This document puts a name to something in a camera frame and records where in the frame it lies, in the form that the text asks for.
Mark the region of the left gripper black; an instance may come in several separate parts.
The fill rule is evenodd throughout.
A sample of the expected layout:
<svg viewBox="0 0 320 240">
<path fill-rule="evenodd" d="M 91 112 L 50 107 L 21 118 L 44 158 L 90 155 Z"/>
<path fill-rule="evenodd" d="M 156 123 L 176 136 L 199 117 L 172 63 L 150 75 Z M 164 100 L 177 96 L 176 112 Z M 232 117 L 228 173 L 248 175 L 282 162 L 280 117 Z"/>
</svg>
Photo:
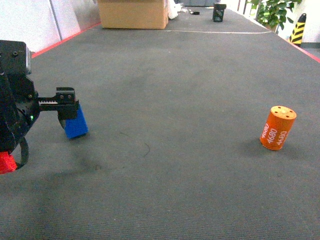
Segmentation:
<svg viewBox="0 0 320 240">
<path fill-rule="evenodd" d="M 39 105 L 34 100 L 14 94 L 5 73 L 0 74 L 1 152 L 13 152 L 39 117 L 40 111 L 57 111 L 63 129 L 67 120 L 74 120 L 78 116 L 80 103 L 72 87 L 57 87 L 55 96 L 38 97 L 37 100 Z"/>
</svg>

